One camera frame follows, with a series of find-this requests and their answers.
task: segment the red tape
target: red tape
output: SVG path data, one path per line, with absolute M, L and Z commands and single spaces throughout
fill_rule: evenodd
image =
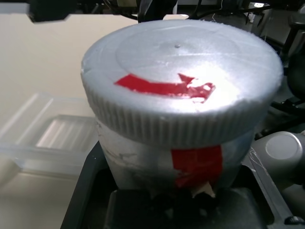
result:
M 216 88 L 212 83 L 192 87 L 189 84 L 194 79 L 193 77 L 180 73 L 178 75 L 182 81 L 181 83 L 149 82 L 134 74 L 129 74 L 118 80 L 115 84 L 138 93 L 166 95 L 169 97 L 204 98 L 204 101 L 210 97 Z
M 177 187 L 195 187 L 205 182 L 214 184 L 223 169 L 221 146 L 201 149 L 171 150 L 173 167 L 181 171 Z

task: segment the plastic tray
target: plastic tray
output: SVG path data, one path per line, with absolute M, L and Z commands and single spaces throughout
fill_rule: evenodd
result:
M 86 99 L 39 93 L 0 130 L 0 153 L 24 170 L 78 175 L 97 141 Z

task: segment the black holder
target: black holder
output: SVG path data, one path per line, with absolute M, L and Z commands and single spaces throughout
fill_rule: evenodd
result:
M 206 216 L 184 202 L 154 208 L 148 192 L 117 190 L 99 143 L 87 156 L 61 229 L 304 229 L 251 149 L 231 188 L 217 193 Z M 200 199 L 193 203 L 200 204 Z

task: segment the plastic jar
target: plastic jar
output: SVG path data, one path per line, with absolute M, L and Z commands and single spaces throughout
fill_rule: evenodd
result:
M 282 65 L 248 32 L 171 20 L 103 37 L 86 52 L 81 75 L 119 188 L 226 187 Z

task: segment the red arrow marking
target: red arrow marking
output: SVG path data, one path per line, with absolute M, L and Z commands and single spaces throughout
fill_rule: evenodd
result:
M 115 84 L 138 93 L 166 95 L 169 97 L 204 98 L 204 101 L 210 97 L 216 88 L 212 83 L 192 87 L 189 84 L 195 79 L 194 77 L 180 73 L 178 75 L 182 81 L 181 83 L 149 82 L 134 74 L 129 74 L 118 80 Z

